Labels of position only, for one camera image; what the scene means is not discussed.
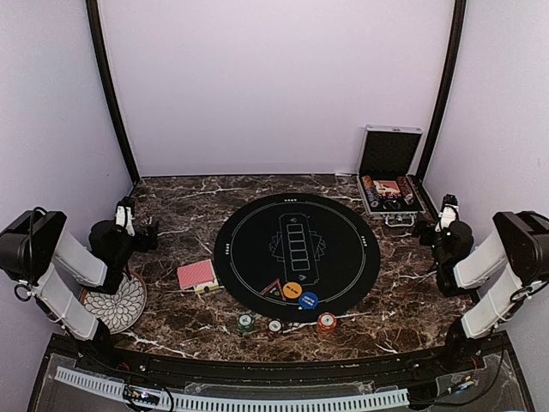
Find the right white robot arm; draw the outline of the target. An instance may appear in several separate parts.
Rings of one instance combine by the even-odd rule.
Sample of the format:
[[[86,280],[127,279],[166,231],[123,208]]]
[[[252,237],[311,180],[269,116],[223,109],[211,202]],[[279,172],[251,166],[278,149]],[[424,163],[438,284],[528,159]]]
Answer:
[[[480,340],[507,322],[526,300],[548,285],[548,219],[534,212],[497,212],[492,232],[474,244],[472,228],[454,206],[437,222],[418,221],[413,236],[430,247],[439,290],[446,297],[489,288],[454,321],[438,352],[447,373],[458,371],[480,349]]]

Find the red poker chip stack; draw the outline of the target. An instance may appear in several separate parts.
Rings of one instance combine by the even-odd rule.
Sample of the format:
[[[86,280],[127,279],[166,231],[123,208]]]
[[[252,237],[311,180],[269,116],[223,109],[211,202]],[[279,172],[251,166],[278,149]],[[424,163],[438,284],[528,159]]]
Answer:
[[[334,333],[336,325],[336,316],[330,312],[324,312],[317,318],[317,334],[321,338],[327,338]]]

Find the orange big blind button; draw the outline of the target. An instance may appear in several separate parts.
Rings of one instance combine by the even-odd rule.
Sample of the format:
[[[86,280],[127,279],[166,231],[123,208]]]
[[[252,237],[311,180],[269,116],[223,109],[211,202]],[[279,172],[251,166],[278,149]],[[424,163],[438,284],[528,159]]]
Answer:
[[[286,299],[294,300],[303,293],[303,289],[297,282],[287,282],[282,287],[282,293]]]

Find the blue small blind button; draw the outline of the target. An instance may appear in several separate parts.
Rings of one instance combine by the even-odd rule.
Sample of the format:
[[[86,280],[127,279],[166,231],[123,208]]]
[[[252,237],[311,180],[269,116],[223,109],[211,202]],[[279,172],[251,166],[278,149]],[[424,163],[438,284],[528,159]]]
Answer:
[[[299,305],[304,310],[313,310],[319,303],[318,297],[312,292],[303,292],[299,296]]]

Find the triangular red dealer button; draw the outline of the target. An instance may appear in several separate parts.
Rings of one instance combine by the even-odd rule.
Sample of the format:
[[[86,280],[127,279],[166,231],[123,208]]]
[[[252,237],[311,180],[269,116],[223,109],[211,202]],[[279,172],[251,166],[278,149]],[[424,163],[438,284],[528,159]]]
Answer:
[[[276,279],[270,285],[268,285],[262,292],[261,296],[270,298],[272,300],[285,301],[286,297],[283,294],[281,282],[279,279]]]

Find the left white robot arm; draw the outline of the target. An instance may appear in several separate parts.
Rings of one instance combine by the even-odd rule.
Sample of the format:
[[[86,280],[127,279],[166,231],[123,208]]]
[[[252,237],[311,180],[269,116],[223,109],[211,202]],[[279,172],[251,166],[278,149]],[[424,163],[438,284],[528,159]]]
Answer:
[[[103,374],[121,367],[106,315],[84,300],[119,297],[134,289],[129,260],[158,246],[159,225],[133,226],[132,207],[93,225],[84,246],[61,211],[27,210],[1,232],[1,270],[15,282],[15,296],[34,300],[65,328],[88,361]]]

